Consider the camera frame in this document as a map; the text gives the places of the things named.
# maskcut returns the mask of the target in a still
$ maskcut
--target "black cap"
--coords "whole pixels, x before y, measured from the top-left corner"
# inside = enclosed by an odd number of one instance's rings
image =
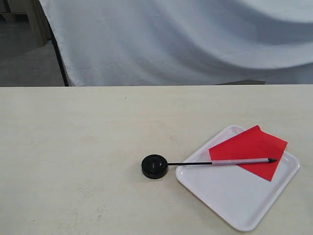
[[[157,154],[149,155],[141,162],[142,173],[149,179],[162,178],[166,174],[167,168],[166,159]]]

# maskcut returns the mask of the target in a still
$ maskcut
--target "white table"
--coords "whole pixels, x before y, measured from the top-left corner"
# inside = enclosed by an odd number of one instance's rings
[[[141,175],[183,161],[223,128],[259,124],[301,167],[250,234],[313,231],[313,86],[0,88],[4,235],[228,235],[178,183]]]

